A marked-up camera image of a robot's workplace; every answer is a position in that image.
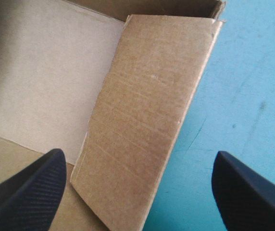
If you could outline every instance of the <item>blue surface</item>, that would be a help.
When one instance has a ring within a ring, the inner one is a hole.
[[[225,231],[212,191],[218,150],[275,183],[275,1],[230,0],[144,231]]]

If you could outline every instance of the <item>corrugated cardboard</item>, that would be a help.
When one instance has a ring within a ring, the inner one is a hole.
[[[61,0],[0,0],[0,136],[39,151],[0,138],[0,182],[50,148],[70,147],[73,163],[92,113],[71,176],[76,191],[67,184],[51,230],[139,231],[224,3],[71,2],[122,21],[131,15],[111,68],[122,22]]]
[[[142,230],[221,26],[128,18],[71,178],[110,230]]]

